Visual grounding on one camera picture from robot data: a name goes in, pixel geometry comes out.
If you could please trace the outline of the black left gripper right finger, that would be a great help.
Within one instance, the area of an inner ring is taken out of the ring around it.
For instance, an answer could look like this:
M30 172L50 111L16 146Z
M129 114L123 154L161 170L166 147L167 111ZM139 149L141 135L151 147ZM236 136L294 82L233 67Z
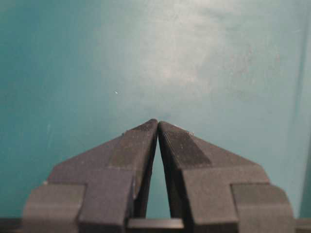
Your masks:
M283 189L259 164L167 122L158 125L172 217L190 233L292 233Z

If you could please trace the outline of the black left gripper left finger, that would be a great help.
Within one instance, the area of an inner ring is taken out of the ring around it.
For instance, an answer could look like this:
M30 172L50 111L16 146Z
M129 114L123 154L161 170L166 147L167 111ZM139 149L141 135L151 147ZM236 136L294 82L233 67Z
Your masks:
M123 233L145 216L157 120L54 166L26 201L25 233Z

